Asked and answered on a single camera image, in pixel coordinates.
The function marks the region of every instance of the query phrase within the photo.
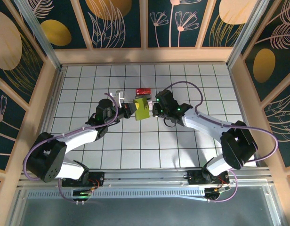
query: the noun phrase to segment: yellow circle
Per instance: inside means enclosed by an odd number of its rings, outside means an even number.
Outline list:
[[[40,25],[50,43],[57,46],[66,46],[72,41],[69,29],[59,21],[45,20]]]
[[[260,50],[254,60],[254,78],[257,82],[266,82],[272,75],[276,64],[275,54],[267,49]]]
[[[221,0],[219,16],[227,24],[247,22],[257,0]]]
[[[112,18],[112,5],[120,10],[122,16],[126,16],[131,9],[131,0],[86,0],[85,1],[90,11],[95,16],[104,19],[111,20]]]
[[[22,57],[22,40],[15,24],[0,12],[0,68],[14,69]]]

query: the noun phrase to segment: grid floor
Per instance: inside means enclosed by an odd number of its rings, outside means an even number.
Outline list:
[[[51,133],[79,128],[106,98],[106,92],[124,90],[129,102],[137,88],[151,88],[154,101],[156,93],[176,81],[190,81],[200,87],[204,102],[199,111],[224,121],[242,120],[225,64],[69,66]],[[179,104],[195,106],[200,100],[189,84],[178,84],[172,92]],[[141,121],[131,117],[110,127],[99,141],[66,156],[90,169],[147,169],[202,167],[221,152],[219,142],[194,129],[180,125],[169,128],[155,117]]]

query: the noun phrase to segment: white surface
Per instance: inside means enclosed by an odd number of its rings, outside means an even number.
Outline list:
[[[225,64],[68,67],[51,133],[63,133],[84,124],[96,112],[98,102],[106,98],[104,93],[121,88],[126,101],[132,101],[136,88],[151,88],[155,101],[156,92],[181,80],[200,87],[207,101],[198,107],[199,111],[236,122],[242,117],[228,74]],[[200,95],[197,89],[187,86],[174,86],[174,98],[180,104],[195,106]],[[216,147],[220,144],[214,139],[191,128],[180,125],[169,128],[161,118],[136,121],[131,117],[109,127],[104,138],[77,147],[69,157],[82,160],[91,169],[198,167],[221,153],[219,148],[216,152]]]

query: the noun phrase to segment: purple cable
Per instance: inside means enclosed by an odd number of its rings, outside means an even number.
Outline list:
[[[228,171],[231,172],[234,175],[235,181],[236,181],[236,187],[235,187],[235,190],[234,190],[233,194],[231,194],[231,196],[228,197],[228,198],[226,198],[226,199],[222,199],[222,200],[211,200],[211,202],[225,202],[225,201],[228,201],[228,200],[232,199],[236,195],[237,188],[238,188],[237,176],[236,176],[236,174],[233,171],[231,171],[231,170],[228,170]]]
[[[116,102],[115,99],[114,99],[111,95],[109,95],[108,93],[105,93],[105,95],[109,96],[109,97],[112,99],[112,101],[113,101],[113,103],[114,103],[114,105],[115,105],[115,108],[116,108],[116,114],[115,114],[115,116],[113,117],[113,119],[112,119],[111,121],[109,121],[109,122],[107,122],[107,123],[105,123],[105,124],[103,124],[103,125],[90,126],[90,127],[87,127],[87,129],[96,129],[96,128],[100,128],[100,127],[108,126],[108,125],[110,125],[111,123],[113,123],[113,122],[117,119],[117,117],[118,117],[118,107],[117,107],[117,102]],[[36,148],[38,148],[39,146],[45,144],[46,142],[49,142],[49,141],[52,141],[52,140],[55,140],[55,139],[60,139],[60,138],[63,138],[63,137],[68,137],[68,136],[74,135],[74,134],[76,134],[76,133],[78,133],[78,132],[83,131],[84,129],[85,129],[85,128],[80,128],[80,129],[76,129],[76,130],[74,130],[74,131],[72,131],[72,132],[65,133],[64,135],[59,135],[59,136],[56,136],[56,137],[51,137],[51,138],[49,138],[49,139],[46,139],[46,140],[43,140],[43,141],[39,142],[37,145],[35,145],[34,147],[32,147],[32,148],[30,149],[30,151],[28,152],[28,154],[26,155],[26,157],[25,157],[25,159],[24,159],[24,162],[23,162],[23,171],[24,171],[25,176],[26,176],[29,180],[40,180],[39,178],[32,178],[32,177],[30,177],[30,176],[28,175],[28,172],[27,172],[27,161],[28,161],[30,155],[32,154],[32,152],[33,152]]]
[[[214,121],[214,120],[212,120],[212,119],[206,118],[205,116],[201,115],[201,114],[198,112],[197,108],[198,108],[198,107],[203,103],[203,95],[202,95],[202,93],[201,93],[201,90],[200,90],[200,89],[199,89],[195,84],[193,84],[193,83],[191,83],[191,82],[189,82],[189,81],[177,81],[177,82],[171,84],[170,86],[168,86],[168,87],[165,88],[165,89],[168,89],[168,88],[170,88],[170,87],[172,87],[173,85],[176,85],[176,84],[178,84],[178,83],[187,83],[187,84],[190,84],[190,85],[194,86],[194,87],[199,91],[199,93],[200,93],[200,95],[201,95],[201,101],[200,101],[200,103],[199,103],[198,105],[196,105],[196,106],[194,107],[194,110],[195,110],[195,113],[196,113],[198,116],[200,116],[201,118],[203,118],[203,119],[205,119],[205,120],[207,120],[207,121],[209,121],[209,122],[212,122],[212,123],[214,123],[214,124],[216,124],[216,125],[218,125],[218,126],[223,126],[223,127],[228,127],[228,128],[235,128],[235,129],[252,129],[252,130],[261,131],[261,132],[264,132],[264,133],[269,134],[269,135],[270,135],[270,136],[275,140],[275,146],[274,146],[273,150],[272,150],[269,154],[267,154],[266,156],[263,156],[263,157],[261,157],[261,158],[257,158],[257,159],[250,160],[250,161],[248,161],[248,162],[256,162],[256,161],[261,161],[261,160],[267,159],[268,157],[272,156],[272,155],[276,152],[276,150],[277,150],[277,148],[278,148],[278,145],[279,145],[279,143],[278,143],[278,139],[274,136],[274,134],[272,134],[271,132],[269,132],[269,131],[267,131],[267,130],[265,130],[265,129],[261,129],[261,128],[257,128],[257,127],[252,127],[252,126],[236,126],[236,125],[226,125],[226,124],[221,124],[221,123],[219,123],[219,122],[217,122],[217,121]]]

